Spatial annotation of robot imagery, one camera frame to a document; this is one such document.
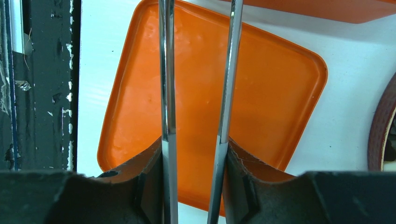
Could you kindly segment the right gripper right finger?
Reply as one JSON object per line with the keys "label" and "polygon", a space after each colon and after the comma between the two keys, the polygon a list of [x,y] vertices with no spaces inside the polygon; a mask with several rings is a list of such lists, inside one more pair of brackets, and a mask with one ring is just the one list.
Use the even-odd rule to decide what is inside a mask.
{"label": "right gripper right finger", "polygon": [[310,171],[292,176],[230,140],[223,202],[228,224],[393,224],[396,174]]}

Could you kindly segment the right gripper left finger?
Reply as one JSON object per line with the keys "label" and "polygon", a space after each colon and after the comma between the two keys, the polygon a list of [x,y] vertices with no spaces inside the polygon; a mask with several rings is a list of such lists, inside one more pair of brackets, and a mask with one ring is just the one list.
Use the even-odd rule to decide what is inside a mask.
{"label": "right gripper left finger", "polygon": [[86,177],[70,171],[2,171],[3,224],[161,224],[162,142]]}

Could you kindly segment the round red tray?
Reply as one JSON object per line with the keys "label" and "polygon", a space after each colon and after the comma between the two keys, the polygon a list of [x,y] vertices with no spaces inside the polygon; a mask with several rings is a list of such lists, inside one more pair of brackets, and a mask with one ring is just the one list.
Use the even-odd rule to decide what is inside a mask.
{"label": "round red tray", "polygon": [[396,114],[396,76],[388,82],[377,105],[368,138],[369,171],[383,171],[388,134]]}

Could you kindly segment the metal tongs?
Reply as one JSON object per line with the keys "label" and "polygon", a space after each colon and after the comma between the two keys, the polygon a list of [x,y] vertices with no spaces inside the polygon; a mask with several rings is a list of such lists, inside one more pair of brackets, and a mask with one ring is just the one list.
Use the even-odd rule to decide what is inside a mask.
{"label": "metal tongs", "polygon": [[[178,223],[177,197],[177,147],[176,147],[176,94],[174,61],[174,7],[173,0],[160,0],[159,50],[161,78],[161,121],[163,156],[164,223]],[[229,144],[229,127],[233,102],[235,74],[242,29],[243,1],[231,2],[229,34],[227,41],[225,80],[222,93],[219,130],[216,140],[212,187],[207,222],[218,223],[225,159]]]}

